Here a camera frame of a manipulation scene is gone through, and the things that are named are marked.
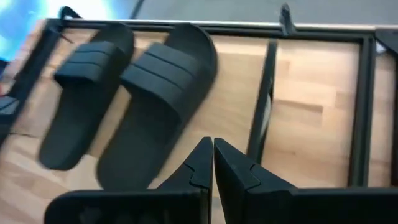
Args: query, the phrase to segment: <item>gray floor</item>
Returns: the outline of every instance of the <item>gray floor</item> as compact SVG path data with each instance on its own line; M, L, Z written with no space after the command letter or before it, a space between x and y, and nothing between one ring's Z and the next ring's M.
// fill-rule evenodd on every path
M138 18L278 22L284 2L294 22L398 24L398 0L145 0Z

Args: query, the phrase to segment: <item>black metal frame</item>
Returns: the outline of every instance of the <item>black metal frame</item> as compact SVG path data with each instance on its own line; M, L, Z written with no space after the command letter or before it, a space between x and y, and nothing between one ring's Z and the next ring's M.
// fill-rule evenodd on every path
M24 103L32 91L36 80L54 49L60 33L64 29L100 29L107 24L121 21L84 21L78 19L48 19L42 34L27 62L16 76L16 82L7 96L19 101L13 114L0 114L0 144L6 139ZM134 31L168 32L175 22L123 21ZM351 155L348 186L367 186L370 138L373 106L374 66L376 40L374 30L365 29L326 29L297 27L288 36L282 33L281 26L198 24L211 35L235 35L243 37L324 40L333 42L352 42L360 45L358 81L355 99Z

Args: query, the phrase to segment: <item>slide sandal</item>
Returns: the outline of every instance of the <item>slide sandal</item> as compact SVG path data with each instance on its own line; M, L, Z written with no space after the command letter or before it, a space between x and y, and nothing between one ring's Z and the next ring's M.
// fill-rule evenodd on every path
M63 90L40 148L43 166L68 170L86 153L133 51L131 30L112 24L81 44L55 72L54 79Z
M210 36L177 25L164 44L152 44L121 76L132 95L124 118L97 164L105 190L146 189L168 158L217 73Z

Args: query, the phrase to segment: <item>wooden surface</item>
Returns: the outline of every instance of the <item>wooden surface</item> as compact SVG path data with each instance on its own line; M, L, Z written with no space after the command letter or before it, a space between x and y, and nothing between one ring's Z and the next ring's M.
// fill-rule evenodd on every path
M3 87L33 48L41 23L6 68ZM47 170L36 161L40 141L57 106L60 87L54 70L95 30L67 29L74 41L60 40L42 72L22 116L0 151L1 223L42 223L51 199L77 189L100 189L96 162L130 96L120 87L87 155L70 171ZM134 58L165 34L136 32ZM214 87L177 143L150 188L157 187L189 155L203 136L222 137L246 151L267 39L214 36L219 72ZM346 185L353 122L359 46L333 42L279 40L275 100L262 165L297 187ZM377 57L371 139L370 186L388 186L395 64ZM215 180L213 223L224 223Z

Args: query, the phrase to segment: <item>wooden board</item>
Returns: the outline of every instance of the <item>wooden board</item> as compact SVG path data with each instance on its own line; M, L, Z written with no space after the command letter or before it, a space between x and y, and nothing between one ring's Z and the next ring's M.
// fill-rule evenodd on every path
M21 68L40 33L28 36L17 59L6 68L10 80ZM36 161L57 107L60 87L52 74L65 57L96 31L67 29L74 41L59 40L24 112L0 151L0 220L2 223L42 223L51 199L78 189L100 189L95 169L112 138L130 96L120 87L90 151L70 171L47 170ZM166 34L135 32L137 58ZM187 126L168 161L149 188L157 187L189 155L203 136L221 137L246 151L261 79L267 39L213 36L219 71L208 98ZM297 187L343 187L356 93L359 46L334 42L279 40L275 100L262 165ZM371 139L370 186L388 186L394 89L393 59L377 57ZM3 83L7 89L12 82ZM224 223L213 181L213 223Z

